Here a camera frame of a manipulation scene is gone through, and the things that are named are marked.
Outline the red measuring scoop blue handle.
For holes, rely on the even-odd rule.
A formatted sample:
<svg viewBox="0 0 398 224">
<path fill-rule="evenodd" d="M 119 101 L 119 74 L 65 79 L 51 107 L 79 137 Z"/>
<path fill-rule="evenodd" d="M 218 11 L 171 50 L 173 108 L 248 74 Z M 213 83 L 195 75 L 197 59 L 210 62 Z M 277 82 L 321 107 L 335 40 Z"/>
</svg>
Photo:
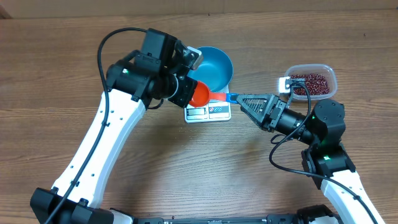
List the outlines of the red measuring scoop blue handle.
<svg viewBox="0 0 398 224">
<path fill-rule="evenodd" d="M 237 93 L 215 93 L 210 91 L 208 86 L 201 81 L 197 82 L 197 86 L 192 95 L 191 100 L 188 102 L 190 106 L 202 107 L 207 105 L 211 100 L 225 101 L 228 103 L 237 104 Z"/>
</svg>

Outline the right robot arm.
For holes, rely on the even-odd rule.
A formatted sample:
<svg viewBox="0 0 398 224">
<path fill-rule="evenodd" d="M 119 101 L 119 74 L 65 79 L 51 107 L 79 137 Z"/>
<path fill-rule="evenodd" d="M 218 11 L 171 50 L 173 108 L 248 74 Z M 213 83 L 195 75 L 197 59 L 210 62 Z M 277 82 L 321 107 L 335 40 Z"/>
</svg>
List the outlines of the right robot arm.
<svg viewBox="0 0 398 224">
<path fill-rule="evenodd" d="M 262 130 L 308 145 L 301 152 L 302 170 L 330 201 L 336 214 L 324 206 L 298 211 L 301 223 L 383 223 L 349 158 L 341 137 L 346 129 L 345 108 L 331 99 L 309 105 L 303 115 L 289 109 L 276 95 L 238 95 L 237 104 Z"/>
</svg>

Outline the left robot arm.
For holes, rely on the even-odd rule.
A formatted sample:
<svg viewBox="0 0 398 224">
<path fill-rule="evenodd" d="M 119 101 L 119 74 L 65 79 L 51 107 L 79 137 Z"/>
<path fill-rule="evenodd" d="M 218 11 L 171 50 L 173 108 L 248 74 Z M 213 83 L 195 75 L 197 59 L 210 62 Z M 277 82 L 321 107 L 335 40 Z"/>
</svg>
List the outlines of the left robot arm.
<svg viewBox="0 0 398 224">
<path fill-rule="evenodd" d="M 109 175 L 131 131 L 151 101 L 184 108 L 197 81 L 188 77 L 203 61 L 200 50 L 155 29 L 143 45 L 100 71 L 103 93 L 95 118 L 62 175 L 37 188 L 30 206 L 40 223 L 133 223 L 126 212 L 101 208 Z"/>
</svg>

